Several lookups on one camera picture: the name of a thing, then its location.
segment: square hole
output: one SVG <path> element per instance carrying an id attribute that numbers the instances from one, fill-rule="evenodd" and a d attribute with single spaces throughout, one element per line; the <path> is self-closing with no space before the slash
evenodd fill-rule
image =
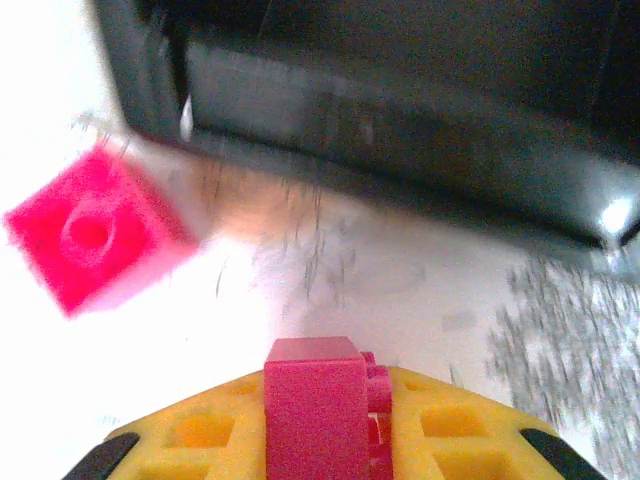
<path id="1" fill-rule="evenodd" d="M 235 420 L 224 413 L 195 413 L 183 418 L 171 430 L 168 447 L 226 447 Z"/>
<path id="2" fill-rule="evenodd" d="M 167 465 L 142 468 L 134 480 L 204 480 L 206 465 Z"/>
<path id="3" fill-rule="evenodd" d="M 420 415 L 425 437 L 484 437 L 487 435 L 476 413 L 468 407 L 448 406 L 424 410 Z"/>
<path id="4" fill-rule="evenodd" d="M 434 458 L 445 480 L 523 480 L 498 452 L 436 453 Z"/>

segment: yellow plastic base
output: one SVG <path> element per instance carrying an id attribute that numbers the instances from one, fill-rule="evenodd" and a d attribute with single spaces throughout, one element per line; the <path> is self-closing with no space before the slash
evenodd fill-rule
<path id="1" fill-rule="evenodd" d="M 395 480 L 562 480 L 519 433 L 536 428 L 555 435 L 545 423 L 447 383 L 389 370 Z M 138 433 L 140 441 L 109 480 L 265 479 L 262 372 L 141 418 L 108 438 L 126 432 Z"/>

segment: pink lego brick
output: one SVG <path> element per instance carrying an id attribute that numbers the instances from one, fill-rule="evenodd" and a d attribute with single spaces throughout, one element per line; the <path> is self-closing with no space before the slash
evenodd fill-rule
<path id="1" fill-rule="evenodd" d="M 121 303 L 197 248 L 151 183 L 100 148 L 5 223 L 67 315 Z"/>
<path id="2" fill-rule="evenodd" d="M 391 445 L 372 445 L 369 447 L 370 480 L 393 480 L 393 463 L 391 461 Z"/>
<path id="3" fill-rule="evenodd" d="M 367 363 L 367 367 L 370 365 L 376 364 L 376 356 L 373 354 L 373 352 L 360 352 L 360 353 L 362 353 L 362 356 L 364 357 L 364 361 Z"/>
<path id="4" fill-rule="evenodd" d="M 369 412 L 391 413 L 391 377 L 382 365 L 367 366 Z"/>
<path id="5" fill-rule="evenodd" d="M 392 480 L 391 414 L 369 414 L 370 480 Z"/>
<path id="6" fill-rule="evenodd" d="M 369 478 L 366 364 L 349 339 L 277 340 L 264 387 L 269 480 Z"/>

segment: black object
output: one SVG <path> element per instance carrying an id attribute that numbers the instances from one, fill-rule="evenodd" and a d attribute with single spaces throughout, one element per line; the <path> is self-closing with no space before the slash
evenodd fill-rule
<path id="1" fill-rule="evenodd" d="M 98 445 L 62 480 L 105 480 L 138 443 L 137 433 L 123 433 Z"/>
<path id="2" fill-rule="evenodd" d="M 139 133 L 640 278 L 640 0 L 96 5 Z"/>
<path id="3" fill-rule="evenodd" d="M 566 480 L 606 480 L 561 438 L 535 428 L 520 430 L 520 434 Z"/>

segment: red plastic piece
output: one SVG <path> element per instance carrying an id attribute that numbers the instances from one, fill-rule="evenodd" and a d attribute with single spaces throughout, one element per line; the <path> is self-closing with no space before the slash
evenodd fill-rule
<path id="1" fill-rule="evenodd" d="M 197 248 L 144 176 L 100 148 L 5 222 L 68 315 L 98 297 L 101 306 L 121 303 Z"/>
<path id="2" fill-rule="evenodd" d="M 269 480 L 369 478 L 366 364 L 349 339 L 276 340 L 264 375 Z"/>
<path id="3" fill-rule="evenodd" d="M 391 377 L 382 365 L 367 366 L 369 412 L 391 413 Z"/>
<path id="4" fill-rule="evenodd" d="M 391 376 L 387 367 L 376 365 L 371 352 L 362 352 L 367 363 L 369 407 L 369 477 L 393 480 L 391 457 Z"/>
<path id="5" fill-rule="evenodd" d="M 373 366 L 376 364 L 376 356 L 373 352 L 361 352 L 364 357 L 364 361 L 367 363 L 367 367 Z"/>

